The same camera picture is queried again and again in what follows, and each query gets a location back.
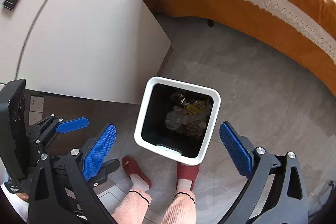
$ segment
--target silver bolt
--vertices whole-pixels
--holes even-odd
[[[74,148],[73,150],[71,150],[70,153],[71,153],[71,155],[76,156],[76,155],[79,154],[79,149],[78,148]]]
[[[294,159],[295,158],[295,154],[293,152],[288,152],[288,156],[291,158],[291,159]]]
[[[258,154],[261,154],[261,155],[265,154],[265,149],[263,149],[262,147],[257,147],[256,151]]]
[[[47,157],[48,157],[48,154],[43,153],[43,154],[41,155],[41,160],[45,160]]]

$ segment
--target trash can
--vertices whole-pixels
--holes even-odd
[[[178,108],[181,111],[186,101],[177,103],[174,96],[184,96],[186,101],[195,101],[203,108],[208,106],[206,118],[202,124],[200,135],[188,131],[195,122],[187,122],[177,131],[167,128],[167,113]],[[193,85],[162,77],[153,77],[147,82],[134,131],[136,143],[164,157],[187,165],[197,165],[202,162],[208,148],[216,118],[221,104],[221,97],[214,89]]]

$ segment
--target ribbed pants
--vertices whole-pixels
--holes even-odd
[[[152,198],[144,191],[131,188],[112,216],[118,224],[141,224],[151,201]],[[190,190],[182,189],[174,196],[161,224],[195,223],[195,195]]]

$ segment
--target wall outlet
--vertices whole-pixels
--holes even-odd
[[[43,112],[44,97],[30,97],[30,111]]]
[[[32,126],[33,124],[42,120],[42,112],[29,111],[28,124]]]

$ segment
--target person's foot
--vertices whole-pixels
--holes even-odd
[[[148,191],[152,182],[141,171],[139,165],[132,157],[126,156],[121,160],[124,172],[128,175],[133,183],[133,187],[142,191]]]
[[[177,168],[177,185],[178,191],[181,189],[192,190],[194,188],[195,180],[200,170],[200,165],[188,166],[180,162],[176,164]]]

